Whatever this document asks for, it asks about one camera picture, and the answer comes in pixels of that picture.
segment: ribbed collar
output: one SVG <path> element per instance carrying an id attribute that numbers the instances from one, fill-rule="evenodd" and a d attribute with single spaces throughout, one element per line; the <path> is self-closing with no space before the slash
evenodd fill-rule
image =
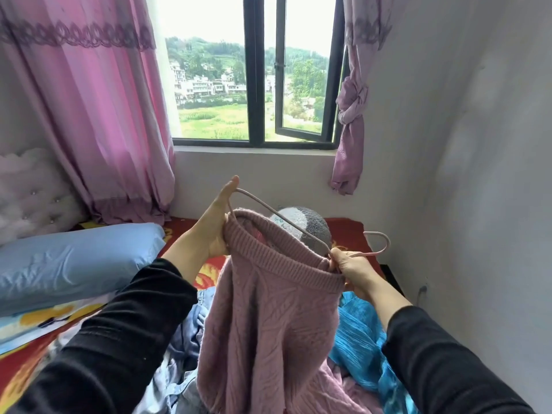
<path id="1" fill-rule="evenodd" d="M 233 216 L 225 224 L 224 237 L 230 254 L 241 254 L 255 266 L 308 288 L 326 292 L 342 292 L 345 279 L 339 273 L 329 273 L 329 260 L 320 257 L 305 244 L 274 222 L 247 209 L 234 211 L 237 218 L 249 219 L 278 252 L 254 238 Z"/>

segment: hand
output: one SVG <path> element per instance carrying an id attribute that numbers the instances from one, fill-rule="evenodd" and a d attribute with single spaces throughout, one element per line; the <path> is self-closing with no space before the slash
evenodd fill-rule
<path id="1" fill-rule="evenodd" d="M 336 264 L 341 273 L 347 279 L 346 290 L 352 290 L 356 296 L 365 301 L 370 301 L 370 287 L 378 280 L 381 280 L 366 257 L 349 257 L 354 251 L 341 251 L 339 248 L 332 248 L 331 268 Z"/>
<path id="2" fill-rule="evenodd" d="M 235 175 L 226 183 L 194 227 L 190 229 L 190 234 L 194 237 L 194 240 L 208 251 L 207 258 L 228 254 L 223 238 L 223 227 L 228 218 L 225 212 L 228 199 L 236 190 L 238 184 L 239 177 Z"/>

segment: black window frame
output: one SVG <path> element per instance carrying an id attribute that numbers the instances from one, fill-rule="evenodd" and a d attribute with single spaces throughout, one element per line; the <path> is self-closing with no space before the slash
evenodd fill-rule
<path id="1" fill-rule="evenodd" d="M 276 11 L 276 87 L 274 99 L 275 132 L 315 142 L 265 141 L 265 1 L 244 0 L 245 66 L 249 140 L 173 138 L 175 145 L 202 147 L 283 148 L 297 150 L 334 150 L 340 142 L 341 124 L 337 121 L 336 97 L 341 82 L 348 76 L 345 48 L 345 16 L 343 0 L 336 0 L 333 33 L 329 55 L 328 78 L 321 134 L 282 126 L 285 72 L 285 7 L 286 0 L 277 0 Z"/>

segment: black sleeve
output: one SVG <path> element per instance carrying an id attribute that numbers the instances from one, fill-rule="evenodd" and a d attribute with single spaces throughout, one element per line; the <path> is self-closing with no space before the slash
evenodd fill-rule
<path id="1" fill-rule="evenodd" d="M 383 354 L 423 414 L 534 414 L 423 309 L 399 310 L 387 334 Z"/>
<path id="2" fill-rule="evenodd" d="M 195 303 L 196 289 L 156 259 L 82 323 L 8 413 L 131 413 Z"/>

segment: pink hanger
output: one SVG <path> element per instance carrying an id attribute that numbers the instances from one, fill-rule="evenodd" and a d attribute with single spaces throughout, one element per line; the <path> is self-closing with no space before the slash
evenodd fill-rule
<path id="1" fill-rule="evenodd" d="M 266 204 L 265 202 L 263 202 L 262 200 L 260 200 L 257 196 L 255 195 L 252 195 L 251 193 L 249 193 L 248 191 L 244 190 L 244 189 L 236 189 L 235 190 L 236 192 L 238 193 L 242 193 L 246 196 L 249 196 L 251 199 L 253 199 L 254 201 L 256 201 L 257 203 L 263 205 L 265 208 L 267 208 L 270 212 L 272 212 L 273 214 L 275 215 L 278 215 L 280 218 L 282 218 L 284 221 L 286 221 L 289 225 L 293 226 L 293 228 L 295 229 L 298 229 L 300 230 L 303 234 L 311 237 L 312 239 L 314 239 L 315 241 L 319 242 L 320 244 L 322 244 L 327 250 L 328 250 L 328 255 L 331 257 L 331 253 L 330 253 L 330 249 L 328 247 L 328 245 L 323 242 L 320 238 L 318 237 L 315 237 L 314 235 L 312 235 L 311 233 L 305 231 L 303 228 L 300 228 L 299 226 L 297 226 L 296 224 L 294 224 L 293 222 L 291 222 L 289 219 L 287 219 L 285 216 L 283 216 L 281 213 L 279 213 L 276 209 L 273 209 L 271 206 L 269 206 L 268 204 Z M 234 219 L 236 218 L 236 214 L 234 214 L 234 211 L 232 210 L 232 206 L 230 205 L 230 199 L 228 200 L 228 208 L 230 209 L 230 213 L 231 215 L 234 217 Z M 370 253 L 362 253 L 362 252 L 357 252 L 357 253 L 354 253 L 354 254 L 351 254 L 349 257 L 360 257 L 360 256 L 363 256 L 363 257 L 368 257 L 368 256 L 377 256 L 378 254 L 381 254 L 383 253 L 385 250 L 387 250 L 387 248 L 391 245 L 391 240 L 389 239 L 388 236 L 386 236 L 383 232 L 378 232 L 378 231 L 364 231 L 362 234 L 364 234 L 364 237 L 366 238 L 366 240 L 368 241 L 368 236 L 369 235 L 377 235 L 377 236 L 380 236 L 380 237 L 383 237 L 385 239 L 385 247 L 382 248 L 381 250 L 379 251 L 373 251 L 373 252 L 370 252 Z"/>

